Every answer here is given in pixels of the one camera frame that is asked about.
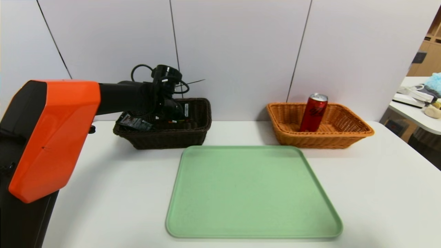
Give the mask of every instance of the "red can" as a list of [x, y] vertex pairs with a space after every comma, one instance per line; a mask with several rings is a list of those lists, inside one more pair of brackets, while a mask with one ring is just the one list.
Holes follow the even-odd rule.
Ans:
[[305, 113], [303, 114], [300, 132], [315, 132], [320, 126], [321, 119], [328, 105], [328, 97], [319, 93], [309, 96], [306, 104]]

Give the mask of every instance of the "brown wicker basket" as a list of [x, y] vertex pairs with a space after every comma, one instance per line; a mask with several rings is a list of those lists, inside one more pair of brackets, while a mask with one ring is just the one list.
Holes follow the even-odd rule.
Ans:
[[328, 104], [317, 132], [299, 132], [306, 103], [270, 103], [266, 108], [281, 145], [338, 149], [374, 135], [366, 122], [340, 104]]
[[211, 126], [210, 102], [205, 98], [175, 99], [180, 104], [188, 103], [190, 122], [168, 123], [155, 120], [155, 116], [143, 119], [154, 124], [154, 130], [136, 131], [115, 124], [113, 133], [132, 143], [139, 150], [186, 148], [202, 145]]

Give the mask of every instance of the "table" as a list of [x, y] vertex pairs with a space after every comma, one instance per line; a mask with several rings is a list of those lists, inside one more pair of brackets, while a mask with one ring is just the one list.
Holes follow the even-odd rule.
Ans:
[[[44, 248], [439, 248], [441, 172], [377, 122], [344, 150], [302, 149], [344, 230], [325, 240], [176, 239], [165, 217], [183, 149], [135, 150], [94, 123]], [[277, 145], [270, 122], [214, 121], [204, 145]]]
[[[401, 86], [414, 86], [424, 83], [429, 77], [405, 77]], [[422, 109], [391, 101], [389, 108], [413, 121], [420, 128], [436, 135], [441, 135], [441, 119], [428, 117]]]

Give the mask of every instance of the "blue fluffy object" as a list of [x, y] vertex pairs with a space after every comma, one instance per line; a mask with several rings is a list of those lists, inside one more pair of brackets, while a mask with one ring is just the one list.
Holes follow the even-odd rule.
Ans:
[[427, 82], [424, 83], [424, 87], [431, 92], [435, 91], [441, 96], [441, 72], [433, 73]]

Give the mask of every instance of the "green tray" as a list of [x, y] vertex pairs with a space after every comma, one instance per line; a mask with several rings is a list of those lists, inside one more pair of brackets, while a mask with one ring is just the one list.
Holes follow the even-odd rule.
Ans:
[[302, 152], [288, 146], [185, 149], [166, 227], [179, 238], [329, 238], [343, 230]]

